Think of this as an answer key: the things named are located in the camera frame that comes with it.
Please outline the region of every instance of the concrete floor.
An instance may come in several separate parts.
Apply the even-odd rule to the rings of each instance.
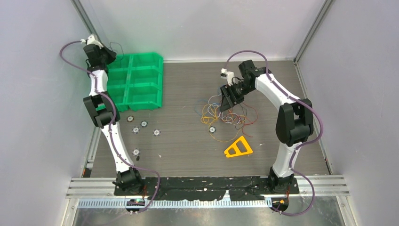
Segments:
[[[229,63],[229,70],[240,77],[238,64]],[[263,65],[263,62],[256,62],[258,67]],[[201,117],[194,111],[194,107],[201,111],[205,104],[198,100],[217,95],[218,87],[226,83],[219,77],[222,66],[222,62],[164,64],[163,107],[154,111],[120,113],[121,133],[128,152],[131,154],[134,148],[141,150],[140,160],[135,161],[137,166],[156,170],[163,177],[268,175],[277,156],[279,140],[275,134],[277,110],[263,94],[253,91],[244,101],[258,112],[257,122],[245,127],[245,132],[253,136],[245,136],[254,151],[251,155],[227,159],[223,152],[233,141],[214,140],[208,133],[208,125],[202,124]],[[303,97],[292,62],[270,62],[270,70],[283,86]],[[219,101],[220,97],[213,99],[213,102]],[[234,112],[241,110],[239,106],[234,107]],[[134,122],[126,121],[129,115],[134,116]],[[247,117],[254,120],[256,114],[248,108]],[[140,126],[143,120],[148,121],[148,126],[133,134],[132,128]],[[214,136],[219,140],[230,140],[237,133],[233,125],[221,121],[213,126],[217,129]],[[154,129],[159,129],[161,135],[153,136]],[[301,149],[295,168],[305,175],[328,173],[318,143]],[[144,171],[140,173],[154,176]],[[115,174],[110,148],[101,135],[91,177],[115,177]]]

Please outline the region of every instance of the red wire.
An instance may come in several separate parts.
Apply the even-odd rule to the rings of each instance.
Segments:
[[[258,111],[256,110],[256,109],[254,109],[253,107],[251,107],[251,106],[248,106],[247,104],[245,104],[244,102],[242,102],[245,106],[247,106],[247,107],[249,107],[249,108],[252,108],[253,110],[255,110],[255,112],[256,112],[256,119],[255,119],[255,121],[250,121],[250,120],[248,120],[249,121],[249,123],[244,123],[244,126],[242,127],[242,133],[244,134],[244,135],[247,135],[248,137],[252,137],[251,135],[248,135],[248,134],[246,134],[245,132],[244,132],[244,127],[245,126],[248,126],[248,125],[252,125],[252,124],[254,124],[257,120],[258,120]]]

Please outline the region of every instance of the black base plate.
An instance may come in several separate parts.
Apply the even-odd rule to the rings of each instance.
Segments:
[[[157,185],[157,178],[143,178],[148,196],[152,196]],[[285,195],[287,187],[271,192],[267,186],[267,178],[254,177],[162,177],[160,189],[155,200],[200,200],[213,201],[223,198],[229,191],[231,201],[264,200],[263,194]],[[129,191],[115,189],[116,196],[138,195]],[[290,185],[290,194],[299,194],[297,181],[294,178]]]

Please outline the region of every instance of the yellow wire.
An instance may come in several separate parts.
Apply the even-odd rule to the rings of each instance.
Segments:
[[[220,118],[218,117],[218,114],[217,114],[217,109],[218,109],[218,108],[219,108],[219,106],[215,106],[215,105],[211,105],[211,104],[206,104],[206,105],[202,108],[201,122],[202,122],[203,124],[208,125],[208,129],[212,126],[213,123],[217,122],[217,121],[220,119]],[[246,116],[244,116],[244,115],[239,115],[239,120],[241,120],[241,122],[240,122],[239,124],[243,124],[243,123],[245,122],[246,119],[247,119]],[[235,121],[235,119],[232,120],[232,121],[225,120],[225,119],[221,119],[221,120],[222,120],[223,122],[227,122],[227,123]],[[238,136],[238,134],[239,134],[239,132],[240,132],[241,130],[242,130],[242,128],[240,128],[240,129],[237,131],[236,136],[235,136],[234,138],[232,138],[232,139],[230,139],[230,140],[227,140],[227,141],[218,140],[218,139],[216,139],[216,138],[212,135],[212,133],[209,133],[209,134],[210,134],[210,136],[211,136],[214,140],[219,141],[219,142],[222,142],[222,143],[227,143],[227,142],[230,142],[230,141],[232,141],[232,140],[235,140],[235,138]]]

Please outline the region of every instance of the white wall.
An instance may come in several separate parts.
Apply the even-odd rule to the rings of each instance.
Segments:
[[[362,225],[398,225],[399,1],[335,1],[300,68]]]
[[[0,18],[0,225],[55,226],[94,128],[89,79],[58,52],[88,32],[69,0],[2,1]],[[65,56],[85,65],[79,44]]]
[[[194,61],[225,61],[244,49],[258,50],[271,60],[293,59],[324,2],[81,1],[102,41],[119,42],[128,53],[157,51],[166,60]]]

